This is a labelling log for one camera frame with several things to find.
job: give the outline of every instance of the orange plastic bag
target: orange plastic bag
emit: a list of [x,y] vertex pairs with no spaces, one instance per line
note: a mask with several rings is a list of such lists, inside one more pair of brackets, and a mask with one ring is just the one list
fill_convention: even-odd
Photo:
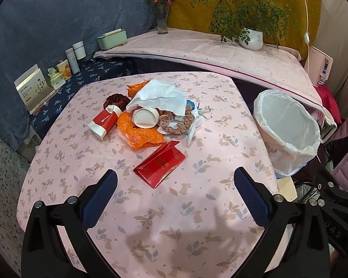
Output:
[[157,127],[141,129],[134,125],[132,114],[123,112],[117,120],[118,133],[133,149],[158,146],[164,143],[164,136],[157,131]]
[[133,84],[133,85],[128,85],[128,96],[130,98],[133,98],[136,93],[143,88],[147,83],[149,83],[149,80],[141,82],[140,84]]

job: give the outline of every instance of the plastic bag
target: plastic bag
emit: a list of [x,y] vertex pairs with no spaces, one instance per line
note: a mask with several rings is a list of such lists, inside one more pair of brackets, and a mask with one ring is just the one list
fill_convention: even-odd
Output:
[[319,127],[303,105],[278,90],[265,90],[254,101],[254,119],[274,171],[290,176],[317,155]]
[[158,146],[164,143],[164,136],[157,131],[157,127],[141,129],[134,125],[132,114],[124,112],[117,120],[118,133],[133,149]]
[[149,80],[143,81],[140,84],[133,84],[128,85],[128,96],[130,98],[134,98],[134,96],[138,93],[138,91],[143,88],[147,83],[149,83]]

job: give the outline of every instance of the yellow wall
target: yellow wall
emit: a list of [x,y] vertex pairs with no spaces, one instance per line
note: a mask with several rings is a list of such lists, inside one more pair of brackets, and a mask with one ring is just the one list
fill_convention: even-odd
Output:
[[[197,5],[195,9],[193,9],[190,5],[190,1],[191,0],[176,0],[172,4],[168,18],[168,26],[210,33],[208,27],[214,7]],[[305,59],[308,54],[308,48],[303,40],[307,24],[304,0],[274,0],[274,2],[277,4],[289,4],[293,11],[293,19],[299,21],[298,30],[291,24],[289,25],[286,41],[281,41],[280,44],[298,50],[302,58]],[[313,44],[319,24],[321,0],[307,0],[307,5],[310,40],[311,44]]]

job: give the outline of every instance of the white trash bag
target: white trash bag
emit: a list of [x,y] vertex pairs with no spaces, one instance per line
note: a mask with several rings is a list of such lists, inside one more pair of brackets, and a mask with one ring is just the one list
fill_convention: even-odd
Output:
[[254,119],[276,173],[290,176],[317,155],[319,127],[299,102],[279,90],[254,101]]

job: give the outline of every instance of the glass vase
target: glass vase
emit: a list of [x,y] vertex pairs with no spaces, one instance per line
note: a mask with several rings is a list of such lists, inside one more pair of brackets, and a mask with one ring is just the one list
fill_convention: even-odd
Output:
[[167,34],[168,26],[166,20],[169,13],[169,5],[157,5],[155,7],[157,18],[157,34]]

